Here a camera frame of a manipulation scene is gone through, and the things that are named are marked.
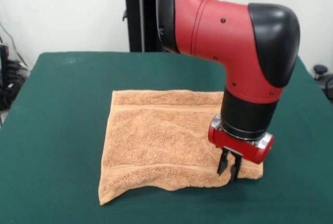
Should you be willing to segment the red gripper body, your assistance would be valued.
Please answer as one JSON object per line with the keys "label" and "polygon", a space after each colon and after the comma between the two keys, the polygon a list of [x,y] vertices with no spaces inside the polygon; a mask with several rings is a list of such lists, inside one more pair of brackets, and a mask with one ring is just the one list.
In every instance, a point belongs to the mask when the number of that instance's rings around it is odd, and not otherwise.
{"label": "red gripper body", "polygon": [[261,139],[256,141],[241,140],[223,131],[220,122],[221,115],[217,114],[210,124],[208,140],[212,144],[221,149],[226,148],[256,164],[260,164],[266,159],[274,143],[272,134],[265,133]]}

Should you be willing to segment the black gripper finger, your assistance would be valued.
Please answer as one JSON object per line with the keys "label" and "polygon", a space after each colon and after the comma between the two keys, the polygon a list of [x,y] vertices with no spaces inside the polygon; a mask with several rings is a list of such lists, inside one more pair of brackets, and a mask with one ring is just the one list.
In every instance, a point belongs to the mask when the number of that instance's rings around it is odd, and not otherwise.
{"label": "black gripper finger", "polygon": [[229,154],[229,149],[227,148],[223,148],[222,149],[222,153],[221,153],[221,157],[220,157],[220,161],[219,161],[219,165],[217,168],[217,174],[221,175],[227,168],[228,166],[228,159],[227,156]]}
{"label": "black gripper finger", "polygon": [[235,158],[235,162],[230,169],[230,181],[236,181],[241,167],[242,155],[237,153],[233,153],[232,155]]}

